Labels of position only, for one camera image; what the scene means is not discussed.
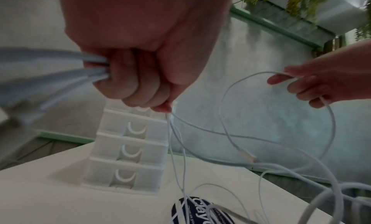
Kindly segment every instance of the white table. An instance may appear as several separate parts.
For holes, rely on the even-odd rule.
[[[4,224],[117,224],[168,223],[171,207],[182,197],[177,187],[170,156],[158,196],[140,196],[91,190],[79,186],[92,144],[64,151],[0,172],[0,217]],[[175,156],[181,179],[183,161]],[[203,183],[232,190],[250,217],[262,214],[256,174],[240,168],[205,163],[187,158],[187,191]],[[262,182],[263,202],[272,224],[295,224],[306,202],[273,185]],[[238,201],[228,192],[205,186],[194,193],[243,214]],[[317,210],[309,223],[327,223],[330,216]]]

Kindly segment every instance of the stacked drawer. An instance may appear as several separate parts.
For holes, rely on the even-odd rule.
[[[165,114],[108,100],[82,184],[154,195],[161,185],[167,151]]]

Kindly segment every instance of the label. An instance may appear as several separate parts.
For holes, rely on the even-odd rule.
[[[201,202],[201,199],[199,197],[191,197],[191,199],[198,205],[200,205],[202,208],[206,209],[206,205],[209,205],[210,203],[207,202],[206,200],[202,200],[204,203]],[[177,203],[175,203],[173,205],[173,208],[171,209],[171,217],[174,216],[178,210],[180,209],[182,203],[184,201],[184,198],[181,198],[179,199],[179,201]],[[211,224],[210,220],[208,219],[207,215],[206,215],[206,212],[202,211],[199,207],[195,206],[191,201],[189,201],[187,199],[187,204],[188,204],[188,209],[189,209],[189,223],[190,224]],[[182,208],[183,212],[180,212],[178,214],[178,217],[176,217],[174,220],[173,220],[173,223],[174,224],[185,224],[186,223],[186,218],[185,218],[185,215],[186,215],[186,206],[184,205],[183,208]],[[233,220],[231,219],[231,217],[226,214],[225,212],[223,212],[225,214],[226,217],[228,217],[229,221],[224,217],[224,215],[218,211],[217,209],[211,209],[210,210],[210,214],[214,212],[215,213],[215,216],[216,218],[218,219],[218,221],[221,223],[221,224],[229,224],[229,223],[232,223],[232,224],[235,224],[233,222]]]

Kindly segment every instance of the skin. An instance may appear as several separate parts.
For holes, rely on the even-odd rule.
[[[67,35],[83,52],[110,60],[111,78],[96,83],[96,88],[128,106],[165,113],[204,69],[231,4],[231,0],[60,2]]]
[[[288,75],[274,75],[267,80],[275,85],[293,77],[303,77],[288,86],[299,100],[309,101],[313,108],[323,107],[319,97],[328,103],[371,98],[371,40],[358,42],[313,59],[302,65],[287,66]]]

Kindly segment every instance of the tangled cable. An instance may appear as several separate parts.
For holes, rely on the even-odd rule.
[[[261,179],[263,178],[263,176],[267,173],[288,173],[289,175],[291,175],[292,177],[294,178],[297,178],[297,179],[300,179],[302,180],[303,182],[307,182],[311,185],[314,185],[318,188],[321,188],[323,189],[324,191],[319,194],[315,199],[313,199],[313,201],[309,204],[309,206],[304,210],[303,214],[301,215],[301,218],[299,219],[298,221],[298,224],[306,224],[309,220],[309,218],[311,217],[311,215],[313,214],[313,212],[315,211],[315,209],[320,205],[322,204],[327,198],[331,197],[332,195],[335,195],[335,209],[334,209],[334,212],[333,212],[333,215],[332,215],[332,219],[330,220],[329,224],[338,224],[341,222],[342,218],[343,218],[343,214],[344,214],[344,201],[343,199],[347,199],[347,200],[350,200],[352,202],[357,202],[359,204],[362,204],[362,205],[367,205],[367,206],[370,206],[371,207],[371,202],[368,202],[366,200],[363,200],[363,199],[357,199],[357,198],[353,198],[353,197],[350,197],[350,196],[347,196],[347,195],[343,195],[342,194],[342,190],[344,189],[350,189],[350,188],[357,188],[357,189],[363,189],[363,190],[371,190],[371,186],[368,186],[368,185],[365,185],[365,184],[361,184],[361,183],[342,183],[342,184],[339,184],[338,181],[336,180],[335,176],[332,174],[332,172],[320,161],[320,159],[322,159],[328,152],[328,150],[330,149],[333,141],[334,141],[334,138],[335,138],[335,131],[336,131],[336,123],[335,123],[335,117],[334,117],[334,113],[333,111],[331,110],[330,106],[328,105],[328,103],[322,98],[320,97],[321,101],[324,103],[325,107],[327,108],[328,112],[329,112],[329,115],[330,115],[330,119],[331,119],[331,123],[332,123],[332,127],[331,127],[331,134],[330,134],[330,139],[329,141],[327,142],[327,144],[325,145],[325,149],[324,151],[322,152],[322,154],[320,155],[319,158],[315,158],[313,157],[312,155],[306,153],[305,151],[303,150],[299,150],[299,149],[295,149],[295,148],[290,148],[290,147],[287,147],[285,145],[282,145],[280,143],[276,143],[276,142],[273,142],[273,141],[270,141],[270,140],[266,140],[266,139],[260,139],[260,138],[257,138],[257,137],[250,137],[250,136],[241,136],[241,135],[233,135],[233,134],[230,134],[227,130],[227,127],[225,126],[225,123],[223,121],[223,118],[222,118],[222,104],[223,104],[223,101],[226,97],[226,95],[228,94],[228,92],[230,91],[230,89],[232,87],[234,87],[236,84],[242,82],[242,81],[245,81],[246,79],[248,78],[251,78],[253,76],[256,76],[256,75],[260,75],[260,74],[266,74],[266,73],[269,73],[269,74],[280,74],[278,72],[271,72],[271,71],[266,71],[266,72],[259,72],[259,73],[255,73],[253,75],[250,75],[248,77],[245,77],[243,79],[240,79],[238,81],[236,81],[235,83],[233,83],[231,86],[228,87],[228,89],[226,90],[226,92],[224,93],[222,99],[221,99],[221,102],[220,102],[220,105],[219,105],[219,120],[222,124],[222,127],[224,129],[224,133],[222,132],[216,132],[216,131],[212,131],[212,130],[209,130],[209,129],[205,129],[205,128],[202,128],[202,127],[199,127],[199,126],[195,126],[183,119],[181,119],[180,117],[178,117],[177,115],[175,115],[174,113],[172,113],[172,115],[180,120],[181,122],[191,126],[191,127],[194,127],[196,129],[199,129],[199,130],[202,130],[202,131],[205,131],[205,132],[210,132],[210,133],[213,133],[213,134],[218,134],[218,135],[225,135],[227,136],[229,142],[231,143],[231,145],[238,150],[238,152],[246,159],[246,162],[245,163],[231,163],[231,162],[223,162],[223,161],[218,161],[218,160],[213,160],[213,159],[209,159],[209,158],[206,158],[206,157],[203,157],[203,156],[200,156],[196,153],[194,153],[193,151],[191,151],[190,149],[188,149],[184,143],[183,143],[183,140],[181,138],[181,135],[180,135],[180,132],[179,130],[173,125],[173,122],[170,121],[169,117],[168,117],[168,123],[169,123],[169,126],[170,128],[172,129],[172,132],[175,136],[175,138],[177,139],[178,143],[182,146],[182,151],[183,151],[183,157],[184,157],[184,175],[183,175],[183,178],[185,179],[186,177],[186,157],[185,157],[185,151],[187,151],[189,154],[193,155],[194,157],[198,158],[198,159],[201,159],[203,161],[206,161],[206,162],[209,162],[209,163],[214,163],[214,164],[218,164],[218,165],[226,165],[226,166],[235,166],[235,167],[260,167],[260,168],[263,168],[263,169],[269,169],[269,170],[266,170],[264,173],[261,174],[260,178],[259,178],[259,199],[260,199],[260,204],[261,204],[261,208],[263,210],[263,214],[264,214],[264,217],[265,217],[265,220],[263,220],[264,223],[267,223],[267,224],[270,224],[269,222],[269,219],[268,219],[268,216],[265,212],[265,209],[264,209],[264,205],[262,203],[262,199],[261,199],[261,189],[260,189],[260,185],[261,185]],[[303,167],[299,167],[299,168],[296,168],[296,169],[293,169],[293,170],[290,170],[288,168],[285,168],[281,165],[278,165],[278,164],[272,164],[272,163],[260,163],[259,162],[259,159],[254,156],[252,153],[250,153],[248,150],[246,149],[243,149],[241,148],[240,146],[238,146],[234,141],[233,141],[233,137],[239,137],[239,138],[247,138],[247,139],[252,139],[252,140],[257,140],[257,141],[263,141],[263,142],[266,142],[268,143],[269,146],[279,146],[279,147],[284,147],[284,148],[288,148],[298,154],[301,154],[301,155],[304,155],[308,161],[310,162],[308,165],[306,166],[303,166]],[[242,205],[241,201],[239,200],[240,204],[242,205],[244,211],[245,211],[245,214],[246,214],[246,217],[243,217],[221,205],[215,205],[215,204],[210,204],[210,205],[204,205],[204,207],[206,207],[206,209],[204,209],[202,206],[198,205],[197,203],[195,203],[190,197],[189,195],[186,194],[186,191],[185,191],[185,183],[184,183],[184,180],[183,180],[183,188],[181,188],[180,184],[179,184],[179,181],[178,181],[178,177],[177,177],[177,173],[176,173],[176,169],[175,169],[175,164],[174,164],[174,160],[173,160],[173,152],[172,152],[172,149],[171,149],[171,146],[169,147],[169,150],[170,150],[170,155],[172,157],[172,161],[173,161],[173,166],[174,166],[174,172],[175,172],[175,178],[176,178],[176,181],[178,183],[178,186],[179,188],[181,189],[181,191],[183,192],[183,195],[184,195],[184,202],[186,201],[186,198],[188,198],[188,200],[190,200],[195,206],[197,206],[198,208],[200,208],[201,210],[205,211],[206,212],[206,215],[208,217],[208,219],[210,220],[210,222],[212,224],[215,224],[214,221],[216,221],[217,224],[220,224],[220,222],[218,221],[218,219],[215,218],[215,214],[213,213],[213,209],[219,209],[221,210],[223,215],[225,213],[231,215],[231,216],[234,216],[235,218],[239,219],[240,221],[244,222],[244,223],[249,223],[249,224],[257,224],[257,222],[255,221],[252,221],[250,220],[249,216],[248,216],[248,213],[245,209],[245,207]],[[325,173],[326,175],[326,178],[329,180],[329,182],[331,183],[331,186],[332,188],[327,188],[321,184],[318,184],[312,180],[309,180],[308,178],[305,178],[301,175],[299,175],[297,172],[299,171],[303,171],[305,169],[308,169],[308,168],[312,168],[312,167],[317,167],[319,169],[322,169],[322,171]],[[187,205],[186,205],[186,223],[189,224],[189,213],[188,213],[188,210],[187,210]]]

